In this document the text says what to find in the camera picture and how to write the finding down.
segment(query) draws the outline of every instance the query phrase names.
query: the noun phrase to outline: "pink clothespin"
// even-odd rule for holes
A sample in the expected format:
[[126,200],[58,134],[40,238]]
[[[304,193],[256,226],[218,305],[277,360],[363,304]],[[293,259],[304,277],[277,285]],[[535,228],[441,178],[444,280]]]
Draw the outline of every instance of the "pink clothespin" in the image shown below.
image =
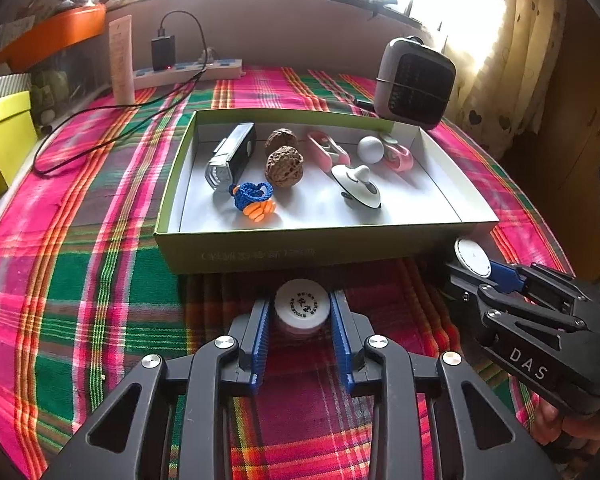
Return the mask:
[[384,144],[384,163],[396,173],[409,171],[413,168],[413,155],[403,145],[398,144],[391,135],[378,132],[378,137]]
[[309,132],[306,135],[308,151],[318,167],[329,173],[338,164],[351,165],[349,154],[338,146],[333,139],[322,132]]

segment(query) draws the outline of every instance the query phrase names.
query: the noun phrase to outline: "silver bolt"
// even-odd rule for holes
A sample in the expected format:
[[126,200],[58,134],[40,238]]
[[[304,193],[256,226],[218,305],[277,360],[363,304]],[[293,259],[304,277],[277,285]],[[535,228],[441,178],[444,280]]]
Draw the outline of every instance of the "silver bolt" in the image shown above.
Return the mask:
[[445,352],[442,354],[442,360],[451,366],[457,366],[462,362],[462,358],[459,353],[456,352]]
[[145,355],[142,358],[142,366],[145,368],[155,368],[160,364],[160,356],[157,354]]
[[221,335],[216,338],[216,346],[221,349],[230,348],[234,345],[234,338],[230,335]]
[[384,348],[389,344],[389,340],[383,335],[373,335],[369,338],[369,344],[373,348]]

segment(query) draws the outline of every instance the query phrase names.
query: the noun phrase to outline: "plaid tablecloth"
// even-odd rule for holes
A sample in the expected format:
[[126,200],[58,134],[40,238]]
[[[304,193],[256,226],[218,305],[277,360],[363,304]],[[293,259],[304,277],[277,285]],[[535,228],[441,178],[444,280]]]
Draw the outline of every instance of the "plaid tablecloth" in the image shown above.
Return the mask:
[[[177,278],[154,243],[170,162],[193,110],[275,107],[366,114],[346,95],[371,98],[374,82],[323,72],[252,67],[243,78],[206,82],[142,132],[97,150],[52,178],[30,174],[0,222],[0,442],[37,479],[70,435],[143,355],[196,351],[224,333],[293,272]],[[138,101],[154,89],[137,92]],[[105,97],[97,104],[110,104]],[[172,102],[171,99],[161,106]],[[51,144],[52,164],[116,136],[153,113],[97,111],[73,120]],[[500,218],[485,240],[491,255],[569,269],[538,212],[502,168],[453,125],[432,136]],[[313,269],[305,275],[346,289],[353,311],[410,351],[459,349],[459,334],[437,292],[412,260]],[[524,423],[532,396],[495,366],[476,363]],[[420,403],[425,464],[430,437]],[[338,385],[327,329],[309,342],[274,333],[266,378],[253,400],[232,409],[236,479],[364,478],[372,400]],[[172,449],[175,472],[178,443]]]

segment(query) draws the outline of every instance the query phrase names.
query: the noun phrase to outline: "curtain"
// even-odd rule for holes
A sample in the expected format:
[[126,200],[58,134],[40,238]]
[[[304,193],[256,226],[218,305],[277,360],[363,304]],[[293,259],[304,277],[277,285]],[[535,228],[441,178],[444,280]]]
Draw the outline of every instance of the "curtain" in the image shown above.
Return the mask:
[[458,0],[443,22],[457,70],[445,115],[496,159],[539,131],[565,13],[566,0]]

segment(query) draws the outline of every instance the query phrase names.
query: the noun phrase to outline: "plug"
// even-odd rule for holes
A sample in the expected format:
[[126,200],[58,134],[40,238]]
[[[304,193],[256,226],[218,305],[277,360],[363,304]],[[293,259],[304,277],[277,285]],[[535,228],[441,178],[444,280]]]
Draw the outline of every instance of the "plug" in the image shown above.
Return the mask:
[[151,40],[151,61],[154,71],[167,70],[176,64],[176,37],[160,35]]

